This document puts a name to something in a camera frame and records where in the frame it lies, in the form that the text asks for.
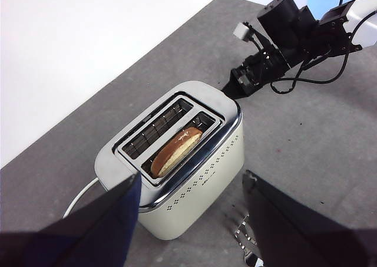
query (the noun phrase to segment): white backdrop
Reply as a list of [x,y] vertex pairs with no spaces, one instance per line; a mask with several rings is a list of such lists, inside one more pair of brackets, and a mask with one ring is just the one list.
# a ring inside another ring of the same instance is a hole
[[1,0],[1,167],[210,1]]

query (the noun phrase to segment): bread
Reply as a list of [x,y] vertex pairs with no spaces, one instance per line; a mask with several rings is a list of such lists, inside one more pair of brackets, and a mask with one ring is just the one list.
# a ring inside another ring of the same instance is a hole
[[165,176],[199,142],[203,133],[195,127],[179,132],[154,158],[151,165],[153,178]]

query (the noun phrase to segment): white toaster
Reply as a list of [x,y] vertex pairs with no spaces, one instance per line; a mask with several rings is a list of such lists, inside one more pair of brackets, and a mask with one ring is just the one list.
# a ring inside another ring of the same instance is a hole
[[[151,164],[179,131],[203,135],[164,177]],[[242,112],[220,90],[199,81],[174,87],[124,127],[99,152],[95,173],[106,190],[142,176],[139,222],[159,239],[182,235],[217,199],[244,162]]]

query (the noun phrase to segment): bun crust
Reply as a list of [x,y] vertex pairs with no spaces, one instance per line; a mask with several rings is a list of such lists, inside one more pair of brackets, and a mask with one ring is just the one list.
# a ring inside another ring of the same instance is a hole
[[151,165],[154,179],[165,176],[199,142],[203,133],[195,127],[179,132],[154,158]]

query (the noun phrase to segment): gray table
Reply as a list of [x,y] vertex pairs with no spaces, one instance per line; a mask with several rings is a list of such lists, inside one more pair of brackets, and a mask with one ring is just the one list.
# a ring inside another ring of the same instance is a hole
[[[2,231],[38,230],[58,220],[95,177],[102,146],[175,85],[200,80],[222,88],[230,69],[256,52],[232,36],[233,29],[249,20],[262,30],[256,20],[260,8],[244,0],[214,0],[5,166]],[[335,83],[298,83],[289,95],[265,87],[239,100],[244,168],[347,227],[377,228],[376,59],[377,48],[371,47],[351,54]],[[340,64],[341,58],[330,59],[303,76],[327,79]],[[230,232],[246,212],[240,179],[239,173],[176,240],[158,240],[138,224],[127,265],[244,266]],[[77,208],[102,193],[96,184]]]

